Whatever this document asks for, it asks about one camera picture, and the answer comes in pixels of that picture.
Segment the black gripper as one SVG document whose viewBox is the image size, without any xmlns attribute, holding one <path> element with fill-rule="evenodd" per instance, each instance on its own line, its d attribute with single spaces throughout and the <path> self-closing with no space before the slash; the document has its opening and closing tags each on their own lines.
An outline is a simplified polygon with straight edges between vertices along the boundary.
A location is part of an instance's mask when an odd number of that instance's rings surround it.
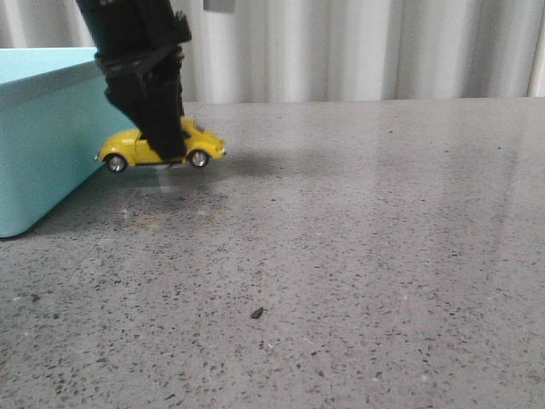
<svg viewBox="0 0 545 409">
<path fill-rule="evenodd" d="M 95 43 L 107 99 L 160 158 L 186 154 L 181 116 L 181 45 L 191 40 L 183 11 L 169 1 L 78 1 Z"/>
</svg>

